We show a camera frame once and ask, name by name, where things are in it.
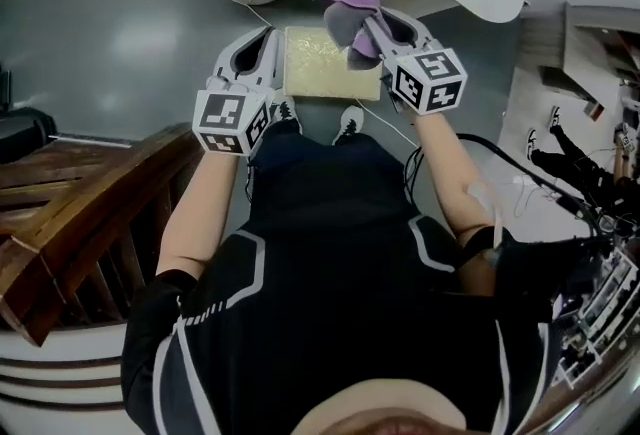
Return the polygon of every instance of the yellow sponge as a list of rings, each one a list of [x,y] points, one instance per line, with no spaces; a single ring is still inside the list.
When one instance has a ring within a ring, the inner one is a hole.
[[[381,65],[348,70],[347,50],[340,51],[324,28],[290,26],[285,35],[285,95],[380,100]]]

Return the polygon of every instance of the shoe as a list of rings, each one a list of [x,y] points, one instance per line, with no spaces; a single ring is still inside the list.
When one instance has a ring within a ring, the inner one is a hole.
[[[359,133],[364,125],[364,110],[358,106],[349,106],[340,118],[340,131],[333,139],[333,145],[342,145],[353,135]]]
[[[302,134],[302,124],[300,124],[300,119],[296,112],[296,103],[293,100],[293,97],[284,95],[282,90],[278,90],[273,98],[273,104],[276,107],[273,112],[273,120],[275,122],[295,120],[298,123],[298,131]]]
[[[538,143],[538,133],[536,132],[535,129],[531,129],[529,131],[529,135],[527,136],[527,150],[526,150],[527,159],[529,161],[531,161],[531,153],[533,153],[533,151],[535,151],[538,148],[537,143]]]
[[[552,127],[560,125],[560,106],[554,106],[551,110],[551,116],[549,117],[548,129],[551,131]]]

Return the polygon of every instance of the black and white marker cube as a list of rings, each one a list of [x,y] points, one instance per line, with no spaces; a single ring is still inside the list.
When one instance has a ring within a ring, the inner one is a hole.
[[[206,151],[248,156],[271,120],[267,100],[256,92],[200,90],[193,132]]]
[[[453,49],[422,51],[395,61],[392,90],[420,115],[460,104],[467,73]]]

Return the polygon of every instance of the gray floor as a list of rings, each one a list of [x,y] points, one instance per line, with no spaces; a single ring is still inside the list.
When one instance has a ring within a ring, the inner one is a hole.
[[[323,5],[278,0],[260,13],[277,27],[322,25]],[[445,46],[455,48],[469,73],[461,106],[448,117],[457,131],[497,141],[517,50],[517,22],[495,25],[462,8],[425,18]],[[220,50],[260,24],[225,0],[2,0],[0,62],[13,73],[16,106],[53,116],[58,129],[141,139],[192,117],[195,95]],[[304,100],[299,113],[310,137],[329,143],[344,103]],[[412,138],[406,119],[383,97],[370,108]],[[404,161],[411,148],[367,116],[365,132]],[[241,169],[229,229],[248,213]],[[423,211],[440,217],[430,184],[416,188]]]

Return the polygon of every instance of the person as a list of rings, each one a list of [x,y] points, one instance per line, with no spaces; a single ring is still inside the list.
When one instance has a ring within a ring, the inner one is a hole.
[[[527,159],[546,173],[562,179],[578,190],[584,200],[615,220],[616,227],[629,234],[640,222],[640,186],[631,179],[629,156],[622,145],[622,131],[614,134],[616,155],[613,173],[590,159],[565,134],[560,124],[560,108],[551,110],[549,132],[556,137],[563,154],[544,152],[537,147],[537,132],[527,136]]]
[[[444,115],[414,125],[451,232],[407,201],[361,108],[323,146],[275,104],[247,223],[222,241],[238,160],[215,153],[171,215],[128,321],[129,416],[169,435],[515,433],[560,344],[496,315],[493,220]]]

